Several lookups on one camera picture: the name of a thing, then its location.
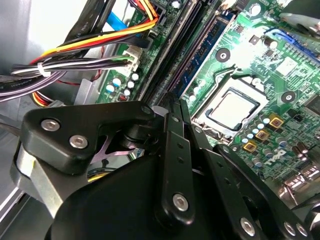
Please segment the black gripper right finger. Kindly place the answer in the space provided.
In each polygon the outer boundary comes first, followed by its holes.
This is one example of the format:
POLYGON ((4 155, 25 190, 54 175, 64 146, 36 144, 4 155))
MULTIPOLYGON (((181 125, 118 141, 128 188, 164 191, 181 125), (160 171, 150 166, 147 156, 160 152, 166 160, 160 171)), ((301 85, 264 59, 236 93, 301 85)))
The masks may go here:
POLYGON ((225 144, 211 146, 204 132, 191 123, 188 106, 180 100, 196 158, 213 184, 226 240, 312 240, 305 225, 276 194, 225 144))

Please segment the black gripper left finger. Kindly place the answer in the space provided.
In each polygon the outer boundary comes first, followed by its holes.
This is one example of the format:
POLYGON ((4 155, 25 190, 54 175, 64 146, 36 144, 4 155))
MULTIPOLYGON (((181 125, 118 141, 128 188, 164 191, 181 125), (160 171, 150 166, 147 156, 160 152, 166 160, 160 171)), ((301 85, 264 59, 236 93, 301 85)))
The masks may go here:
POLYGON ((37 193, 55 217, 86 184, 90 164, 143 149, 160 160, 156 215, 164 224, 195 219, 187 103, 167 93, 162 105, 141 101, 51 107, 28 112, 14 158, 19 187, 37 193))

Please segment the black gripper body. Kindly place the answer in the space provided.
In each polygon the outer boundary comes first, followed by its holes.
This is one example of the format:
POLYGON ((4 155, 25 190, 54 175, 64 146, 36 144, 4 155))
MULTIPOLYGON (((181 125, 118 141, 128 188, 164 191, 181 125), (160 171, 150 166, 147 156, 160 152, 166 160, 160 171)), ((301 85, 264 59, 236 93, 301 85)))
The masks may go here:
POLYGON ((159 200, 159 159, 143 157, 82 187, 59 208, 48 240, 235 240, 216 190, 194 173, 195 220, 186 227, 163 226, 159 200))

